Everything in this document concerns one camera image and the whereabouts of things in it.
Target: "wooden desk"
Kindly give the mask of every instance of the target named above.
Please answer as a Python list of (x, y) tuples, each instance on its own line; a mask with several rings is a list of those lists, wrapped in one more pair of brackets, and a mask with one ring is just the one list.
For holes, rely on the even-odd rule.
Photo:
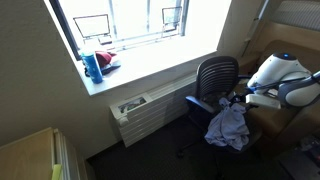
[(47, 128), (0, 147), (0, 180), (51, 180), (62, 164), (60, 180), (87, 180), (85, 160), (58, 130)]

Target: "clothing draped on chair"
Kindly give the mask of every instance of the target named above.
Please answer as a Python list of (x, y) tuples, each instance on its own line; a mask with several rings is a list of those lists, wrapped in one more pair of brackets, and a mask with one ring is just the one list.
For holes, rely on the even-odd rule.
[(249, 142), (249, 130), (243, 117), (246, 109), (238, 103), (229, 107), (226, 98), (221, 98), (219, 104), (223, 110), (211, 120), (205, 139), (209, 144), (229, 145), (240, 151)]

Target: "radiator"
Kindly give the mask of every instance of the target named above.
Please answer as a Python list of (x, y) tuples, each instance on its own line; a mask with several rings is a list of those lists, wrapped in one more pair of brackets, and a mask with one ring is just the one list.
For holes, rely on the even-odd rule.
[[(195, 79), (196, 75), (190, 74), (110, 106), (125, 146), (129, 147), (185, 114), (188, 110), (185, 97), (194, 94)], [(132, 108), (134, 103), (128, 104), (134, 101), (143, 104)], [(119, 108), (124, 105), (128, 105), (130, 110)]]

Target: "white wall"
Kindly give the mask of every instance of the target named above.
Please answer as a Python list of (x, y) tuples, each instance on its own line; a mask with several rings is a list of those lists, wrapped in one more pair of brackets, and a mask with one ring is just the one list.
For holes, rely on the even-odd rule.
[(51, 126), (90, 157), (120, 140), (109, 104), (195, 71), (203, 60), (89, 97), (42, 0), (0, 7), (0, 145)]

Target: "chair armrest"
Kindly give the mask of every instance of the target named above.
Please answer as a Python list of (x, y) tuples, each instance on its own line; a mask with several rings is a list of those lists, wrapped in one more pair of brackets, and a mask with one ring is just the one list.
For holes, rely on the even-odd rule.
[(213, 107), (209, 106), (207, 103), (205, 103), (205, 102), (203, 102), (193, 96), (187, 96), (186, 100), (188, 102), (191, 102), (191, 103), (201, 107), (202, 109), (206, 110), (207, 112), (209, 112), (211, 114), (215, 113), (215, 110), (213, 109)]

